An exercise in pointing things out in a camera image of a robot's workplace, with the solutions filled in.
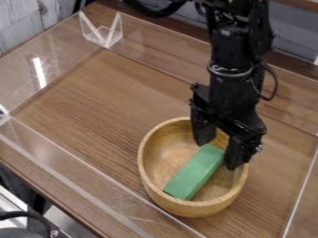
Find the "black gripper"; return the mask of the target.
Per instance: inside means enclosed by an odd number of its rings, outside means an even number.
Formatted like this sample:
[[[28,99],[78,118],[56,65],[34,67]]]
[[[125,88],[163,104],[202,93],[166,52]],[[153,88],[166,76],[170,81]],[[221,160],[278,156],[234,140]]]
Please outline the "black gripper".
[[[265,66],[259,62],[245,70],[225,69],[210,61],[207,70],[210,85],[191,85],[193,137],[203,146],[217,137],[217,130],[222,130],[229,136],[225,164],[229,170],[235,170],[251,160],[267,132],[257,113]]]

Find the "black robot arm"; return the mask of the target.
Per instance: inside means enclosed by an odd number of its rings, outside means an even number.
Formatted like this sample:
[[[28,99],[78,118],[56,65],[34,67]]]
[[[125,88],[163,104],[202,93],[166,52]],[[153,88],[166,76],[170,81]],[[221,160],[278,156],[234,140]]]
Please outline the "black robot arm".
[[[230,170],[250,162],[262,147],[267,127],[257,114],[263,95],[265,75],[274,70],[263,56],[273,49],[274,31],[269,0],[169,0],[158,10],[141,0],[123,0],[138,12],[154,18],[174,14],[193,2],[206,17],[211,41],[207,62],[210,83],[191,85],[190,120],[197,144],[203,146],[221,130],[229,136],[223,161]]]

